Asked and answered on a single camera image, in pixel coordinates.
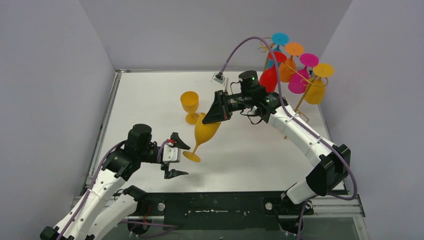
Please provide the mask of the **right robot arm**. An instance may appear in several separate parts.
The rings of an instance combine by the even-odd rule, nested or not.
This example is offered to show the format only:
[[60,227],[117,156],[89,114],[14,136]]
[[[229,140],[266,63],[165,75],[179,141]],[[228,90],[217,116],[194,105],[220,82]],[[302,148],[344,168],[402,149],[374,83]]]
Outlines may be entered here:
[[233,112],[250,109],[255,117],[260,117],[287,136],[313,167],[304,180],[295,183],[282,194],[282,209],[287,214],[295,214],[304,201],[326,196],[349,175],[351,151],[346,145],[338,146],[319,135],[277,92],[267,92],[260,85],[255,70],[244,71],[238,78],[240,92],[229,94],[217,90],[202,123],[228,121]]

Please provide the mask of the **yellow wine glass front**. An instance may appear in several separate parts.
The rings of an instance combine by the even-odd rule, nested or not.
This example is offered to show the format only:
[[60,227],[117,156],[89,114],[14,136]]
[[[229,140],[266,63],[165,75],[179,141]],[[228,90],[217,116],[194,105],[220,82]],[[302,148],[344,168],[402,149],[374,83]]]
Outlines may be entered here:
[[180,96],[183,110],[187,113],[185,121],[189,125],[195,125],[199,118],[199,95],[194,91],[186,91]]

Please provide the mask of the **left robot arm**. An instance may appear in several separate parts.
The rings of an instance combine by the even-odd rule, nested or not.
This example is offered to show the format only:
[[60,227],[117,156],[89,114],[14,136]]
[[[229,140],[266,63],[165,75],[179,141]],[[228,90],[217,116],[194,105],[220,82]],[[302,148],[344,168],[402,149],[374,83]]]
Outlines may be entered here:
[[143,163],[159,164],[165,179],[185,175],[184,171],[169,168],[171,163],[181,160],[183,150],[190,147],[177,132],[158,146],[152,141],[149,125],[135,124],[127,139],[105,154],[82,198],[55,226],[45,227],[40,239],[101,240],[127,216],[145,214],[149,207],[147,193],[134,185],[124,189],[109,207],[106,204]]

